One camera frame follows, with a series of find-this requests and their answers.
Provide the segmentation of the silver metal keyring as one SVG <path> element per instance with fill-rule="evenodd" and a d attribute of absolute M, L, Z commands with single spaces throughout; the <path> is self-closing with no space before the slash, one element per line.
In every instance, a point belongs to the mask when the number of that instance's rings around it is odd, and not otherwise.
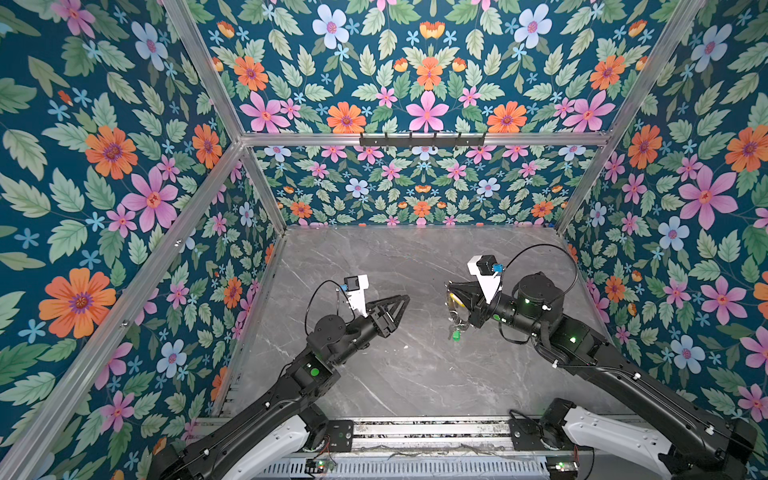
<path fill-rule="evenodd" d="M 461 300 L 450 290 L 446 291 L 446 307 L 448 319 L 454 331 L 464 332 L 469 324 L 467 310 Z"/>

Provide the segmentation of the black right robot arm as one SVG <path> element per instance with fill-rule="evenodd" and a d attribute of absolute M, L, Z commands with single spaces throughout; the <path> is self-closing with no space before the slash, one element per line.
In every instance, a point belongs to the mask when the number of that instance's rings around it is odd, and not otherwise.
<path fill-rule="evenodd" d="M 675 393 L 629 360 L 604 335 L 563 312 L 565 293 L 541 272 L 510 294 L 497 275 L 446 286 L 451 309 L 480 328 L 489 320 L 529 336 L 556 369 L 595 385 L 646 422 L 637 427 L 594 414 L 563 399 L 542 416 L 542 428 L 573 445 L 639 465 L 663 479 L 744 479 L 757 430 L 725 420 Z"/>

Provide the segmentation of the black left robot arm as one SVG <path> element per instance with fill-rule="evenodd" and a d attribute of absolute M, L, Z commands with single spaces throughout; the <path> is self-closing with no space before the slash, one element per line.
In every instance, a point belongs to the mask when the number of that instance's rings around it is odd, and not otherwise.
<path fill-rule="evenodd" d="M 261 397 L 206 437 L 160 451 L 147 477 L 253 479 L 289 454 L 317 448 L 328 417 L 316 401 L 337 383 L 341 365 L 398 329 L 409 302 L 396 295 L 366 303 L 366 312 L 349 322 L 335 314 L 319 319 L 305 348 Z"/>

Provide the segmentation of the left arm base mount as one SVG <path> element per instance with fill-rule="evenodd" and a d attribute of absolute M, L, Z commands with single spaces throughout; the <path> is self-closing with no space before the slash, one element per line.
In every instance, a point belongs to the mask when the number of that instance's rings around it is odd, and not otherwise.
<path fill-rule="evenodd" d="M 355 422 L 353 420 L 329 420 L 319 426 L 315 426 L 310 429 L 308 439 L 302 447 L 302 452 L 351 452 L 354 433 Z"/>

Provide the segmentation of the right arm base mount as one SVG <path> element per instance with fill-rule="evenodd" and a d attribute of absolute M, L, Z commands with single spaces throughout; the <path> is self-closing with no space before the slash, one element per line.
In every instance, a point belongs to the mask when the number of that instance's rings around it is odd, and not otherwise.
<path fill-rule="evenodd" d="M 566 432 L 566 415 L 572 413 L 577 405 L 562 398 L 555 398 L 540 416 L 533 418 L 523 412 L 508 410 L 510 439 L 516 451 L 566 451 L 593 450 L 585 443 L 577 443 Z"/>

